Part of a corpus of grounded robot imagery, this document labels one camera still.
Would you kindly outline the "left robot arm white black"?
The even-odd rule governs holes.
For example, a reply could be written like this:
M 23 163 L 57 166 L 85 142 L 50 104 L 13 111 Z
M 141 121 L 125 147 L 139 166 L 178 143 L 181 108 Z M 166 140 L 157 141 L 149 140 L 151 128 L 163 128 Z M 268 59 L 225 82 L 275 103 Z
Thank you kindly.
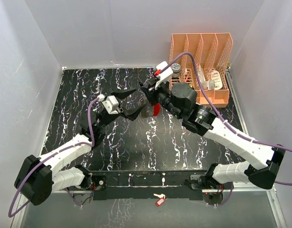
M 71 186 L 88 189 L 92 184 L 88 171 L 79 168 L 63 171 L 62 168 L 100 145 L 106 126 L 115 119 L 121 116 L 134 121 L 138 117 L 144 105 L 129 110 L 121 106 L 121 100 L 135 91 L 110 89 L 98 95 L 88 107 L 88 125 L 82 126 L 79 134 L 52 152 L 40 157 L 30 155 L 24 160 L 14 183 L 17 192 L 37 206 L 56 190 Z

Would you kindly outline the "red handled key organizer plate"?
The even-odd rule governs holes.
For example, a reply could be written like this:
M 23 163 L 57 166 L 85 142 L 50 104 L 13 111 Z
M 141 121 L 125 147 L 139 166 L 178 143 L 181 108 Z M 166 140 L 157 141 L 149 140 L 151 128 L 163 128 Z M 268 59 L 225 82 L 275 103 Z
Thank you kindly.
M 157 103 L 153 106 L 153 116 L 158 116 L 160 113 L 160 104 Z

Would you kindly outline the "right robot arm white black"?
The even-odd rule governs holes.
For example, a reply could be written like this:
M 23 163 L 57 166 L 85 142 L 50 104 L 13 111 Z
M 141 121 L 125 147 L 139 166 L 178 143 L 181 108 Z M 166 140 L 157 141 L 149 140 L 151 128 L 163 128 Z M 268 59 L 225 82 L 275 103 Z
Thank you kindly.
M 206 106 L 196 103 L 197 93 L 187 83 L 176 83 L 169 87 L 162 83 L 155 87 L 156 80 L 140 83 L 141 91 L 151 105 L 160 104 L 188 131 L 211 139 L 235 152 L 245 161 L 228 165 L 211 164 L 204 176 L 192 181 L 207 188 L 217 188 L 227 182 L 252 183 L 269 190 L 272 188 L 285 150 L 278 146 L 259 145 L 245 140 L 246 134 L 232 126 L 226 126 L 217 114 Z

